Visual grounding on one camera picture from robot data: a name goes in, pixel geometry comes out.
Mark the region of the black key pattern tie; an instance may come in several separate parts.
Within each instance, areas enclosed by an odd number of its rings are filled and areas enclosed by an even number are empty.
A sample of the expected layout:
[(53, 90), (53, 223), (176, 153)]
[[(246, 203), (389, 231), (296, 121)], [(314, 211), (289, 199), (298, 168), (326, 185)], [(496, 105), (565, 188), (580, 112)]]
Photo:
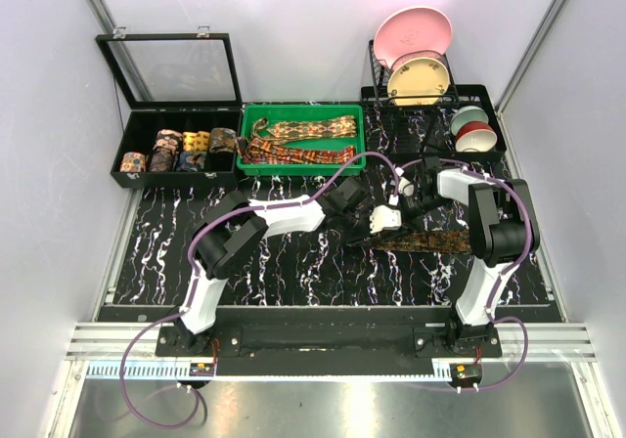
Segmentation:
[(362, 246), (385, 251), (471, 254), (469, 230), (410, 231), (362, 243)]

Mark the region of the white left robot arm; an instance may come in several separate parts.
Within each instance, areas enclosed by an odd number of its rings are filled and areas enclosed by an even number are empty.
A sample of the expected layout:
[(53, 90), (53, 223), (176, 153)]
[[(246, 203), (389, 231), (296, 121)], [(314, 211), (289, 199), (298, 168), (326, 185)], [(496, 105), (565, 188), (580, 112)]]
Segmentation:
[(261, 241), (318, 229), (337, 231), (349, 242), (360, 241), (370, 234), (373, 209), (370, 190), (355, 177), (317, 197), (261, 201), (239, 191), (224, 196), (208, 211), (190, 242), (192, 276), (180, 317), (174, 321), (177, 344), (192, 356), (209, 348), (224, 287)]

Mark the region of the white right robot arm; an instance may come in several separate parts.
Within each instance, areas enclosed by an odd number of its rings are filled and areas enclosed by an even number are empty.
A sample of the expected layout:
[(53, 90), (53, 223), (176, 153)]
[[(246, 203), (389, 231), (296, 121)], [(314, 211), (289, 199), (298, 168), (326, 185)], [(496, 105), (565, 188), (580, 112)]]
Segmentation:
[(429, 157), (401, 165), (416, 169), (400, 187), (406, 211), (420, 216), (450, 201), (467, 208), (472, 264), (463, 293), (446, 322), (443, 342), (466, 356), (492, 338), (495, 312), (509, 278), (540, 243), (527, 183), (503, 181), (452, 159)]

